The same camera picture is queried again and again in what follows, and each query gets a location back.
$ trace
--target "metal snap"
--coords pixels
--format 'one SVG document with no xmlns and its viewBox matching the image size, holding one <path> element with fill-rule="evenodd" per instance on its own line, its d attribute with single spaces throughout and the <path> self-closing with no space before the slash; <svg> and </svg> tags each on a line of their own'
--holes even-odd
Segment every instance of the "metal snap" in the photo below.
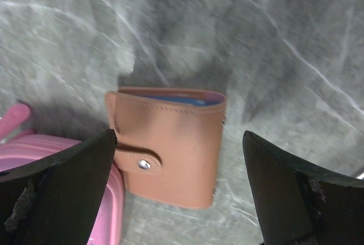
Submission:
<svg viewBox="0 0 364 245">
<path fill-rule="evenodd" d="M 140 167 L 142 169 L 150 169 L 151 168 L 151 165 L 150 165 L 150 163 L 148 163 L 145 160 L 139 160 L 138 161 L 138 167 Z"/>
</svg>

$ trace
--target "pink plastic box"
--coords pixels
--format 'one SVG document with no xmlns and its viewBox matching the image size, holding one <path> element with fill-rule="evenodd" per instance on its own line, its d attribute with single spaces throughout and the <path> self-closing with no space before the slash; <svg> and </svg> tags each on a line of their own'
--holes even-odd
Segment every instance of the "pink plastic box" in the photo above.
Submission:
<svg viewBox="0 0 364 245">
<path fill-rule="evenodd" d="M 24 130 L 31 110 L 17 104 L 0 118 L 0 172 L 69 148 L 80 141 L 34 134 Z M 87 245 L 118 245 L 121 238 L 124 191 L 121 175 L 113 165 L 97 218 Z"/>
</svg>

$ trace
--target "wallet strap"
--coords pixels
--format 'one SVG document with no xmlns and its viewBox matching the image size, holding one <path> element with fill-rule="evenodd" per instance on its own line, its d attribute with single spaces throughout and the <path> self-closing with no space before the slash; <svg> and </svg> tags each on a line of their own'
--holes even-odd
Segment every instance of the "wallet strap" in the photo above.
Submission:
<svg viewBox="0 0 364 245">
<path fill-rule="evenodd" d="M 108 92 L 105 94 L 110 128 L 114 129 L 118 136 L 119 131 L 115 125 L 114 118 L 116 97 L 117 93 L 115 92 Z M 120 149 L 120 146 L 117 146 L 115 150 L 114 160 L 120 170 L 130 173 L 158 174 L 162 167 L 161 162 L 156 156 L 147 152 L 122 150 Z"/>
</svg>

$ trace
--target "wallet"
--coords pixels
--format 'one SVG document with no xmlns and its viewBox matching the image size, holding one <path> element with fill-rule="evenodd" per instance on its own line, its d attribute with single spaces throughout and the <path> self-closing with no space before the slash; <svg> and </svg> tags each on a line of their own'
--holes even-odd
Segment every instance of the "wallet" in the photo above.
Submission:
<svg viewBox="0 0 364 245">
<path fill-rule="evenodd" d="M 132 194 L 179 207 L 213 203 L 226 96 L 124 87 L 105 94 L 115 163 Z"/>
</svg>

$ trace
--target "gray marble surface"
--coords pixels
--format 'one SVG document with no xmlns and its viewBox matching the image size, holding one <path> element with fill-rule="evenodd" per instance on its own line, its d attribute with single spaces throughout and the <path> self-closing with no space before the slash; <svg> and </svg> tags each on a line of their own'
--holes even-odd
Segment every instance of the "gray marble surface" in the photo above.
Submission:
<svg viewBox="0 0 364 245">
<path fill-rule="evenodd" d="M 241 139 L 252 130 L 337 172 L 364 165 L 364 0 L 0 0 L 0 113 L 40 132 L 107 127 L 121 85 L 229 97 L 216 200 L 184 210 L 126 197 L 122 245 L 262 241 Z"/>
</svg>

